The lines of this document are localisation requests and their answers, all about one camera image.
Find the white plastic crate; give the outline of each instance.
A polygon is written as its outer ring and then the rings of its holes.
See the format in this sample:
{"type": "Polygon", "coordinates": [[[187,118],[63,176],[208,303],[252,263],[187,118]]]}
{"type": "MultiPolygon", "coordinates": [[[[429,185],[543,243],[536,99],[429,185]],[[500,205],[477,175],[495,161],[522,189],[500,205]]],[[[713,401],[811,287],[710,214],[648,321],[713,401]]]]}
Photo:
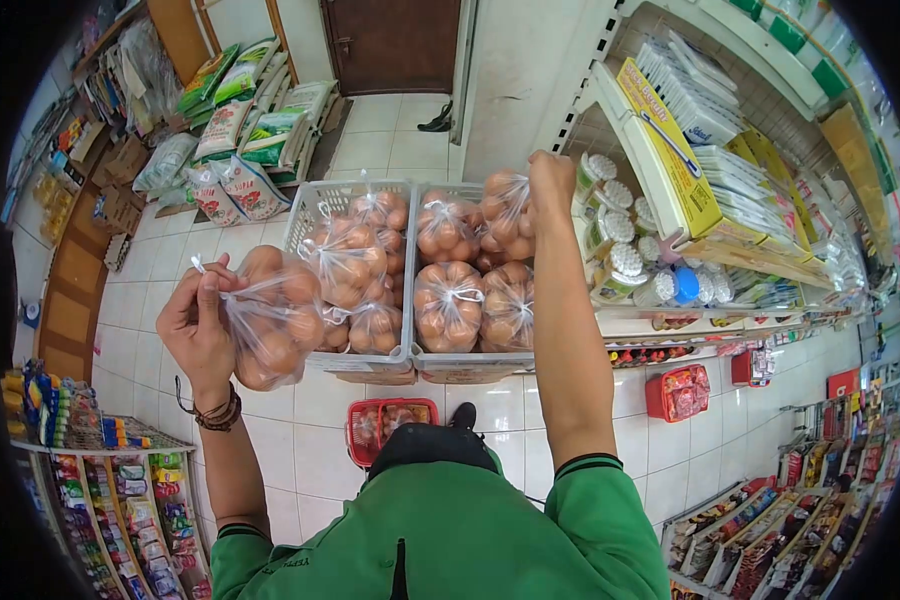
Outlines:
{"type": "MultiPolygon", "coordinates": [[[[374,192],[393,192],[407,201],[409,208],[407,226],[407,249],[417,247],[417,186],[405,179],[371,179],[374,192]]],[[[298,257],[297,246],[317,226],[322,213],[319,205],[325,204],[332,214],[345,214],[350,210],[354,198],[367,195],[367,184],[363,181],[312,181],[301,183],[296,190],[293,206],[289,210],[287,228],[283,234],[283,249],[298,257]]],[[[400,344],[388,356],[373,354],[337,354],[336,352],[313,352],[307,357],[307,366],[323,371],[349,372],[399,372],[408,371],[411,366],[410,344],[414,330],[413,284],[417,273],[417,253],[407,252],[404,266],[403,288],[403,328],[400,344]]]]}
{"type": "MultiPolygon", "coordinates": [[[[456,195],[474,204],[480,203],[484,198],[484,186],[480,183],[420,183],[416,186],[415,198],[418,204],[423,202],[423,197],[430,190],[439,190],[456,195]]],[[[408,232],[412,231],[412,239],[414,244],[417,241],[417,218],[420,212],[419,206],[414,206],[410,210],[410,223],[408,232]]],[[[410,290],[413,292],[413,285],[406,282],[416,283],[417,270],[410,270],[411,261],[408,252],[407,275],[405,279],[404,292],[410,290]]],[[[417,253],[413,253],[413,265],[417,264],[417,253]]],[[[414,305],[413,296],[405,296],[404,306],[412,307],[414,305]]],[[[407,312],[404,313],[404,319],[407,318],[407,312]]],[[[504,378],[513,372],[522,369],[532,370],[534,367],[534,353],[530,352],[468,352],[462,354],[453,353],[433,353],[426,351],[417,343],[417,330],[410,323],[410,354],[413,366],[421,372],[421,376],[425,379],[438,383],[489,383],[504,378]]]]}

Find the brown bracelet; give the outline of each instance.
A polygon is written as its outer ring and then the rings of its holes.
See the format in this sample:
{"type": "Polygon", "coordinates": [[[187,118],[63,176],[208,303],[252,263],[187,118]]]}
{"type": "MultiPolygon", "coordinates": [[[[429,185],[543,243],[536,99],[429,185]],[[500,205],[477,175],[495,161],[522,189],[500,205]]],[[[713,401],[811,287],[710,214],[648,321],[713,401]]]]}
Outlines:
{"type": "Polygon", "coordinates": [[[237,420],[240,419],[240,396],[237,394],[237,390],[233,387],[233,382],[229,382],[230,384],[230,397],[227,402],[220,404],[214,408],[211,408],[205,413],[197,410],[197,403],[193,403],[193,408],[189,409],[183,405],[183,400],[180,398],[180,377],[175,375],[173,381],[176,383],[176,404],[180,407],[180,410],[183,412],[193,415],[196,420],[196,424],[203,429],[207,429],[209,431],[230,431],[230,427],[233,424],[237,423],[237,420]]]}

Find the wooden door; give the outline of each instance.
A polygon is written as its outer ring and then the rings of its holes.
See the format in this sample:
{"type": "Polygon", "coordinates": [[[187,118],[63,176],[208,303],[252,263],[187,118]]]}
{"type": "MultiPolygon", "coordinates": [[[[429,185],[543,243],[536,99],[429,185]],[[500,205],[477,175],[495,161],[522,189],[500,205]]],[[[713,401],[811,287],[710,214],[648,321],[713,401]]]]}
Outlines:
{"type": "Polygon", "coordinates": [[[99,193],[88,176],[73,201],[49,268],[36,340],[36,356],[44,359],[47,373],[76,381],[91,381],[97,317],[107,283],[104,257],[110,234],[92,220],[99,193]]]}
{"type": "Polygon", "coordinates": [[[460,0],[320,0],[344,95],[453,92],[460,0]]]}

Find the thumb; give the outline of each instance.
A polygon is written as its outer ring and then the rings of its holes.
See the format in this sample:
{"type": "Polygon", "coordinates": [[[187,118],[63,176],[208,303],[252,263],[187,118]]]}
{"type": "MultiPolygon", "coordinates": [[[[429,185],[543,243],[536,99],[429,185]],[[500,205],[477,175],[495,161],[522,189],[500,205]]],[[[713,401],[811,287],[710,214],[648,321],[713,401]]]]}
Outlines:
{"type": "Polygon", "coordinates": [[[196,318],[198,330],[219,330],[220,276],[208,270],[200,278],[196,289],[196,318]]]}

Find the egg tray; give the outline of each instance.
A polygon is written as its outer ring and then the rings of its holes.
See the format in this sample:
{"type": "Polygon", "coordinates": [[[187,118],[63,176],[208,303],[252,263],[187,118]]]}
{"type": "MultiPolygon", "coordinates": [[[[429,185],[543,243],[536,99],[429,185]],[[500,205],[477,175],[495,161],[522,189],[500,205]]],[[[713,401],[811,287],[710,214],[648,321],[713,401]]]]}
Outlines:
{"type": "MultiPolygon", "coordinates": [[[[418,188],[406,179],[370,179],[374,192],[393,192],[407,201],[407,248],[417,248],[418,188]]],[[[335,215],[347,214],[350,203],[355,198],[367,195],[364,181],[311,181],[300,183],[296,189],[293,206],[289,210],[287,228],[283,234],[283,250],[297,257],[297,246],[310,234],[323,214],[320,204],[326,204],[335,215]]],[[[403,306],[414,306],[414,286],[417,274],[417,253],[407,252],[404,265],[403,306]]],[[[337,354],[336,352],[311,352],[307,356],[307,366],[333,372],[399,372],[406,373],[411,367],[410,345],[414,330],[414,311],[403,311],[400,344],[389,355],[337,354]]]]}
{"type": "MultiPolygon", "coordinates": [[[[484,186],[481,183],[419,183],[415,186],[414,198],[415,204],[409,209],[409,226],[413,229],[412,237],[414,240],[413,248],[416,250],[417,240],[417,218],[420,207],[417,204],[422,202],[423,197],[430,190],[439,190],[453,194],[458,198],[472,202],[477,205],[484,198],[484,186]]],[[[410,234],[407,237],[407,248],[410,247],[410,234]]],[[[417,277],[418,253],[407,253],[407,274],[404,275],[404,282],[415,282],[417,277]]],[[[413,285],[404,287],[404,304],[403,306],[413,307],[413,285]]],[[[408,313],[404,313],[404,323],[406,323],[408,313]]],[[[492,371],[498,373],[504,368],[513,367],[514,371],[521,369],[532,370],[534,368],[534,353],[530,352],[467,352],[467,353],[434,353],[428,352],[422,345],[417,343],[417,330],[413,321],[410,322],[410,358],[413,366],[418,371],[439,372],[439,371],[492,371]]]]}

